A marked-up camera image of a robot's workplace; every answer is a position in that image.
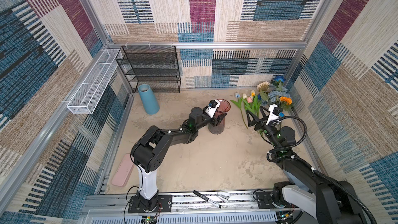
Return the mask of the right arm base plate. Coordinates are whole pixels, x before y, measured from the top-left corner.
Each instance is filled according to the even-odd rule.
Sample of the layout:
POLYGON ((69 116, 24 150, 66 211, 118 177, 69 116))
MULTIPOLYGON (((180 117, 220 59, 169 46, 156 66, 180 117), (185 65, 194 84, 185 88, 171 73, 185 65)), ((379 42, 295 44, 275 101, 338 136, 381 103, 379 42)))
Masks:
POLYGON ((254 200, 258 204, 259 209, 282 209, 282 208, 296 208, 295 205, 290 203, 277 205, 273 201, 273 193, 272 191, 264 191, 264 190, 255 190, 252 194, 254 200))

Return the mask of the dark red glass vase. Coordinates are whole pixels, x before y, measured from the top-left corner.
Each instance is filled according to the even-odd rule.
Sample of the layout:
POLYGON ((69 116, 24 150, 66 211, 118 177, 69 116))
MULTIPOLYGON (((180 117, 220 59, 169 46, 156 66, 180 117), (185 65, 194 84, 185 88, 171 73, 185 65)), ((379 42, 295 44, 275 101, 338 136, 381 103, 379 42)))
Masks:
POLYGON ((227 100, 217 99, 217 101, 220 103, 220 106, 217 108, 213 116, 214 124, 210 123, 208 125, 208 130, 212 134, 221 134, 224 131, 225 117, 231 109, 231 105, 227 100))

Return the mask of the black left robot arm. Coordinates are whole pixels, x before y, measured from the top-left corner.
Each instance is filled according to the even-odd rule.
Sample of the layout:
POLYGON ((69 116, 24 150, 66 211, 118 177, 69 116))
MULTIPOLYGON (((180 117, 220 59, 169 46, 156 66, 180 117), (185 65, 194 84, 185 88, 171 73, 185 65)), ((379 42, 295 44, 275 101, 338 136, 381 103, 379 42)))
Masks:
POLYGON ((153 211, 160 205, 158 200, 157 169, 163 162, 169 148, 178 144, 190 144, 199 134, 199 129, 211 125, 217 127, 225 119, 226 113, 219 116, 210 106, 204 109, 194 107, 187 120, 177 129, 161 129, 152 125, 133 146, 130 158, 138 168, 139 187, 132 202, 145 211, 153 211))

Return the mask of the pink tulip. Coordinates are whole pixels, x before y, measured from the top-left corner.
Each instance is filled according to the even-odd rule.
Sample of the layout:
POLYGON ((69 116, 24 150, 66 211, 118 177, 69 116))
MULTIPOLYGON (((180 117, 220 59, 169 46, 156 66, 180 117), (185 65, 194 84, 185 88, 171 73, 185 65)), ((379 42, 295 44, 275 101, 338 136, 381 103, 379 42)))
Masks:
POLYGON ((258 97, 256 95, 249 96, 247 98, 247 104, 245 105, 246 110, 255 114, 257 117, 259 117, 260 106, 261 106, 261 102, 258 100, 258 97))

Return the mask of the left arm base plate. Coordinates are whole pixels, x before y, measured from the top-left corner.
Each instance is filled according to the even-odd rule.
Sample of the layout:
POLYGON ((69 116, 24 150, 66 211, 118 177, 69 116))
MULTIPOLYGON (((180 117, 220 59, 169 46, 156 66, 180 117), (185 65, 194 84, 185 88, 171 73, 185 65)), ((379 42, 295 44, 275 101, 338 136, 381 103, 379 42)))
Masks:
POLYGON ((150 200, 145 199, 140 194, 130 197, 127 205, 127 212, 129 214, 137 213, 157 213, 171 212, 172 208, 172 195, 155 195, 150 200))

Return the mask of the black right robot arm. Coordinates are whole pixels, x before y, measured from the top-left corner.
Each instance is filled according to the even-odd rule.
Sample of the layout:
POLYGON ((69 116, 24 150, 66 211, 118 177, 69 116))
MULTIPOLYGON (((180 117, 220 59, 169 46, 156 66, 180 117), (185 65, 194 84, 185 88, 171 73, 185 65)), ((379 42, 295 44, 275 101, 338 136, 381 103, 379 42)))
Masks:
POLYGON ((293 148, 307 136, 307 125, 296 116, 285 116, 277 105, 261 106, 262 117, 247 107, 248 126, 265 134, 273 146, 266 154, 268 162, 278 165, 290 176, 289 182, 277 183, 273 188, 273 201, 277 206, 293 204, 320 224, 376 223, 374 215, 357 197, 353 186, 324 175, 298 156, 293 148), (291 127, 277 128, 285 119, 295 119, 303 126, 302 137, 297 141, 291 127))

